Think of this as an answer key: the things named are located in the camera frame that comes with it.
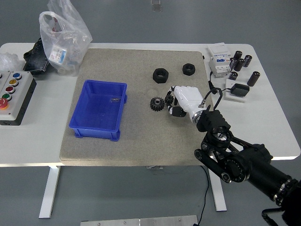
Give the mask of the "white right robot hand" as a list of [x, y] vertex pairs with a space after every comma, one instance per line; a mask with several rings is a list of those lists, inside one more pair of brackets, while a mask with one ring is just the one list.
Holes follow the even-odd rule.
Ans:
[[198, 88], [190, 86], [172, 86], [165, 98], [170, 115], [184, 117], [188, 113], [193, 123], [198, 122], [205, 110], [205, 102]]

